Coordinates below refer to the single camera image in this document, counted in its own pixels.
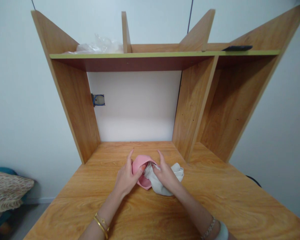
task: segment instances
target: patterned blanket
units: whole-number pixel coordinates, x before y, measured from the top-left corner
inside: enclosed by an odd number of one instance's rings
[[[32,179],[0,172],[0,216],[7,210],[20,207],[21,198],[33,185]]]

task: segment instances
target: white bangle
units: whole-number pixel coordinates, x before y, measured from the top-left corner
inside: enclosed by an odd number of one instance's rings
[[[229,231],[227,226],[221,222],[220,222],[220,232],[218,234],[218,236],[215,238],[215,240],[228,240],[229,237]]]

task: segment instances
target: silver bracelet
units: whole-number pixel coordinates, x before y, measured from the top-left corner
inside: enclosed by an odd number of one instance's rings
[[[201,237],[202,240],[204,240],[206,237],[209,236],[209,234],[211,233],[212,229],[213,229],[213,226],[216,222],[216,219],[214,218],[214,216],[212,216],[212,222],[210,224],[210,227],[208,228],[208,230],[204,233],[204,235]]]

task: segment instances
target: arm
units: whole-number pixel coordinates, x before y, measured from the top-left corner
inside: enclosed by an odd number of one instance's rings
[[[130,151],[127,157],[127,163],[118,172],[116,184],[113,191],[109,194],[108,198],[98,211],[98,220],[105,230],[108,229],[112,218],[118,210],[123,198],[130,193],[145,169],[145,166],[142,166],[139,168],[138,172],[135,175],[132,174],[132,153],[133,150]],[[80,236],[79,240],[101,240],[104,238],[105,235],[102,229],[93,219],[86,230],[83,232],[83,234]]]
[[[183,207],[188,212],[191,221],[196,226],[200,235],[203,236],[210,227],[212,222],[212,215],[205,209],[194,197],[187,191],[185,187],[179,182],[171,167],[165,162],[162,153],[158,150],[160,155],[160,169],[153,168],[153,172],[158,177],[159,181],[180,201]],[[220,231],[220,222],[216,221],[209,236],[205,239],[215,239]],[[229,233],[229,240],[235,240],[236,238]]]

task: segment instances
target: gold bangle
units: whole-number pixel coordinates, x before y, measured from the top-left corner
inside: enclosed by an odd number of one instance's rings
[[[101,218],[101,222],[104,224],[104,225],[106,225],[106,227],[108,226],[107,224],[106,224],[106,222],[104,221],[104,218]]]
[[[106,239],[108,239],[108,233],[106,232],[106,230],[104,230],[103,226],[101,225],[101,223],[99,222],[99,220],[97,219],[97,217],[94,216],[93,219],[96,220],[96,222],[98,223],[99,227],[100,227],[101,230],[103,231],[104,236],[106,237]]]

